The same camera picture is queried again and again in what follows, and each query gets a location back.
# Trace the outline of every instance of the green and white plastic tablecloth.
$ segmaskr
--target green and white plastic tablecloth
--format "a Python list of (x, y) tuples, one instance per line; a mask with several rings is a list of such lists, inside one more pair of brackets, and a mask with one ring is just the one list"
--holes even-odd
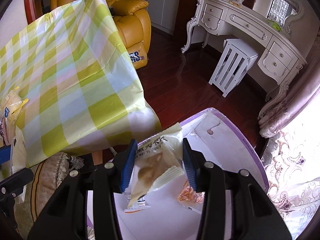
[(0, 98), (19, 86), (29, 102), (16, 124), (28, 166), (60, 150), (76, 155), (161, 130), (105, 0), (43, 15), (0, 50)]

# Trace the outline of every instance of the metal bolt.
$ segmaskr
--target metal bolt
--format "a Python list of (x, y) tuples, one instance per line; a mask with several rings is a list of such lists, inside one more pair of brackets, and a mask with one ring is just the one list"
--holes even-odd
[(214, 167), (214, 164), (213, 162), (205, 162), (204, 163), (204, 166), (208, 169), (212, 169)]
[(106, 169), (112, 169), (113, 166), (115, 166), (113, 163), (106, 163), (106, 164), (104, 165), (104, 167), (105, 167)]
[(77, 176), (78, 174), (79, 174), (79, 172), (76, 171), (76, 170), (70, 171), (70, 173), (69, 173), (69, 175), (70, 175), (71, 177), (75, 177), (75, 176)]
[(242, 169), (242, 170), (240, 171), (240, 174), (241, 174), (242, 176), (244, 176), (244, 177), (248, 177), (248, 176), (249, 176), (249, 171), (247, 171), (246, 169)]

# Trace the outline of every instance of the vanity table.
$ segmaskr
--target vanity table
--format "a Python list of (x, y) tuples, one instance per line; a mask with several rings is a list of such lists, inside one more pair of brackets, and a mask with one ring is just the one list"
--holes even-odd
[(290, 24), (284, 30), (287, 34), (278, 32), (268, 25), (265, 17), (241, 5), (241, 0), (234, 2), (240, 7), (223, 0), (197, 0), (195, 16), (187, 23), (187, 44), (181, 51), (184, 53), (189, 49), (192, 30), (196, 25), (202, 26), (207, 31), (203, 47), (207, 45), (210, 34), (232, 34), (234, 27), (258, 41), (265, 48), (259, 57), (258, 66), (265, 75), (273, 78), (279, 85), (278, 94), (261, 109), (259, 113), (261, 119), (269, 108), (285, 98), (289, 84), (307, 62), (285, 37), (290, 34)]

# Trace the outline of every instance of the drawer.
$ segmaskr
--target drawer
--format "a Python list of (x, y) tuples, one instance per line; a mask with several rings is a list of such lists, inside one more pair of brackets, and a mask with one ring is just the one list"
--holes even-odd
[(210, 14), (212, 16), (217, 17), (218, 19), (221, 19), (222, 13), (223, 13), (223, 9), (220, 9), (216, 6), (210, 5), (210, 4), (206, 4), (205, 5), (205, 9), (204, 12), (207, 14)]
[(267, 49), (275, 55), (289, 70), (292, 69), (298, 57), (276, 36), (273, 36)]
[(221, 20), (210, 14), (204, 13), (201, 22), (208, 32), (213, 33), (213, 31), (218, 29)]
[(267, 54), (265, 54), (264, 57), (260, 58), (258, 61), (258, 66), (266, 75), (275, 79), (278, 84), (283, 81), (290, 71), (275, 55), (269, 51), (267, 51)]
[(244, 16), (243, 14), (231, 9), (228, 11), (226, 22), (247, 33), (261, 43), (264, 47), (268, 45), (271, 39), (272, 34), (267, 29), (247, 16)]

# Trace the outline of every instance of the white wooden stool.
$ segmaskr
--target white wooden stool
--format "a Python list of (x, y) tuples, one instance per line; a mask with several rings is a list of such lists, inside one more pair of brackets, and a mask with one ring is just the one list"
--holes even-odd
[(253, 66), (258, 53), (241, 39), (227, 39), (223, 47), (209, 84), (215, 84), (223, 92), (223, 97), (226, 97)]

